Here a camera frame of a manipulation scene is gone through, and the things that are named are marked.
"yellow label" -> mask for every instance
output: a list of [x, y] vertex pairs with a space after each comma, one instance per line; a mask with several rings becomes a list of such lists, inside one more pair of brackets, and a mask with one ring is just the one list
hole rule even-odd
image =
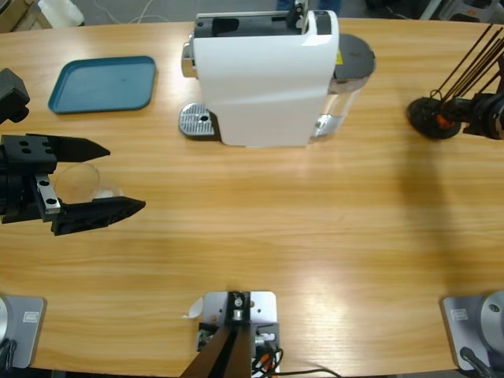
[[336, 65], [343, 65], [343, 55], [341, 51], [338, 51], [338, 57], [336, 58]]

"blue tray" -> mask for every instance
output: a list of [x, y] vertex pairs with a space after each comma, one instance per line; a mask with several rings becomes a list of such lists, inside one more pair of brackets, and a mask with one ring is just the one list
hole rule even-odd
[[150, 102], [156, 64], [152, 57], [71, 61], [49, 98], [55, 113], [141, 109]]

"transparent cup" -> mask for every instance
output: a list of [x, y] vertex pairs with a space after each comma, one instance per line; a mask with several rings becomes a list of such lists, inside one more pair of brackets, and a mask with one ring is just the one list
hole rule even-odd
[[66, 204], [123, 195], [123, 191], [94, 165], [77, 163], [60, 173], [54, 184], [56, 195]]

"label sticker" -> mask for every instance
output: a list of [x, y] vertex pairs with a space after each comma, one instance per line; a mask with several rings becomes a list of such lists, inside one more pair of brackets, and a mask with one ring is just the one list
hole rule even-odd
[[343, 55], [341, 51], [338, 51], [338, 57], [336, 58], [336, 65], [343, 65]]
[[465, 311], [465, 309], [451, 310], [451, 318], [454, 321], [467, 321], [469, 319], [467, 316], [467, 311]]
[[39, 321], [40, 313], [27, 311], [23, 316], [23, 323], [37, 323]]

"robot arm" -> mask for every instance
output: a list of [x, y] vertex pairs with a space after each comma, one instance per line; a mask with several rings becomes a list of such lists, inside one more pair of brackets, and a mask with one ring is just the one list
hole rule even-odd
[[[13, 72], [0, 72], [0, 123], [28, 115], [30, 98]], [[140, 211], [146, 203], [126, 197], [100, 198], [67, 205], [49, 175], [59, 161], [83, 162], [110, 155], [88, 139], [53, 135], [3, 135], [0, 139], [0, 216], [2, 223], [42, 219], [55, 235], [107, 227]]]

